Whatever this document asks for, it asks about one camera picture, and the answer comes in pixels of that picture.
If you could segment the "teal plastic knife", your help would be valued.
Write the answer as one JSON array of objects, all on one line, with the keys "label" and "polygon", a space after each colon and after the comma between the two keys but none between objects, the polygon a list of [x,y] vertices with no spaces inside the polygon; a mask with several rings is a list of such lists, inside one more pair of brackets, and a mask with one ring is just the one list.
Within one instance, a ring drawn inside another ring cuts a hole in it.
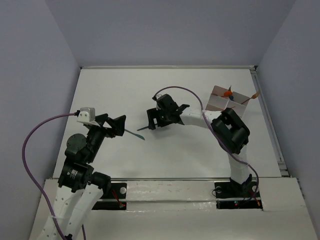
[{"label": "teal plastic knife", "polygon": [[139,139],[141,139],[141,140],[143,140],[143,141],[145,141],[145,138],[144,138],[142,135],[140,135],[140,134],[134,133],[134,132],[129,131],[129,130],[127,130],[127,129],[125,129],[124,131],[127,132],[127,133],[129,133],[129,134],[131,134],[131,135],[133,135],[133,136],[135,136],[135,137],[137,137],[137,138],[139,138]]}]

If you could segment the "orange plastic spoon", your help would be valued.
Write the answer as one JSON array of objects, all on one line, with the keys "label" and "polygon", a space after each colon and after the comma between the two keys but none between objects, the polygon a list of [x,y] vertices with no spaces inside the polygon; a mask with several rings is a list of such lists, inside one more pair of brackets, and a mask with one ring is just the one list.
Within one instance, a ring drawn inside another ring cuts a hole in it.
[{"label": "orange plastic spoon", "polygon": [[230,98],[231,96],[233,96],[233,92],[232,91],[225,91],[223,93],[223,95],[219,95],[217,93],[212,93],[212,95],[218,96],[218,97],[221,97],[221,98]]}]

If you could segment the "copper fork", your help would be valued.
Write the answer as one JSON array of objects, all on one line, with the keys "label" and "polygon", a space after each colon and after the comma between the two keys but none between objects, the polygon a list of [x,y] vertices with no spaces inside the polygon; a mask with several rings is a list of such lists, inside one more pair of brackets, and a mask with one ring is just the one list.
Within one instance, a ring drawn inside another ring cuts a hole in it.
[{"label": "copper fork", "polygon": [[241,104],[244,105],[245,103],[247,103],[249,100],[253,100],[258,98],[258,96],[260,95],[260,91],[257,91],[255,94],[253,94],[250,98],[246,99],[244,102],[242,102]]}]

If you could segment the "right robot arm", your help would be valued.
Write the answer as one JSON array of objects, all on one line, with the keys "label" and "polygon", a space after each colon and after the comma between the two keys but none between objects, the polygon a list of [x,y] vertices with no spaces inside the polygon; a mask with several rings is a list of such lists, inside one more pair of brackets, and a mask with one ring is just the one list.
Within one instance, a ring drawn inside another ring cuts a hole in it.
[{"label": "right robot arm", "polygon": [[228,154],[231,192],[235,196],[242,196],[248,191],[252,174],[240,153],[249,142],[250,130],[232,108],[227,107],[218,112],[194,108],[188,104],[179,106],[168,94],[154,96],[152,99],[156,102],[156,107],[146,111],[148,129],[180,124],[211,130]]}]

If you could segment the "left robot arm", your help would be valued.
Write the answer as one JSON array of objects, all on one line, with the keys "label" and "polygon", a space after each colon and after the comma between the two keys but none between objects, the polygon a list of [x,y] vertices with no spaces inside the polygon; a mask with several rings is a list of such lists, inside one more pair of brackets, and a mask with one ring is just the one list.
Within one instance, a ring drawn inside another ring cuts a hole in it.
[{"label": "left robot arm", "polygon": [[111,191],[110,176],[95,171],[91,164],[104,139],[123,136],[126,116],[112,119],[106,113],[96,115],[91,107],[80,108],[73,116],[88,133],[76,133],[67,140],[54,201],[50,202],[44,189],[39,188],[50,212],[39,240],[75,240],[98,199]]}]

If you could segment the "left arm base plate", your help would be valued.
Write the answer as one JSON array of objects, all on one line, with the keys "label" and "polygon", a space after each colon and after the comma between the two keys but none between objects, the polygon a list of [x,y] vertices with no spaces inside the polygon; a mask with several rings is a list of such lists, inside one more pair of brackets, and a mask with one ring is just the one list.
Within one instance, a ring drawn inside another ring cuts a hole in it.
[{"label": "left arm base plate", "polygon": [[92,210],[95,211],[125,211],[127,209],[127,183],[112,182],[108,193],[95,203]]}]

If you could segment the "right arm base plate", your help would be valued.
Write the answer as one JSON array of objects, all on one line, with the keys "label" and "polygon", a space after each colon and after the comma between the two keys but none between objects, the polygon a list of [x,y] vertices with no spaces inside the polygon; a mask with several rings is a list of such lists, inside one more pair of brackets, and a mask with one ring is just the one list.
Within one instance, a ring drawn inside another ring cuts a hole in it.
[{"label": "right arm base plate", "polygon": [[257,183],[251,182],[245,191],[233,188],[229,181],[218,181],[214,183],[211,194],[216,199],[218,210],[240,210],[240,209],[263,209],[263,204],[258,191],[255,196]]}]

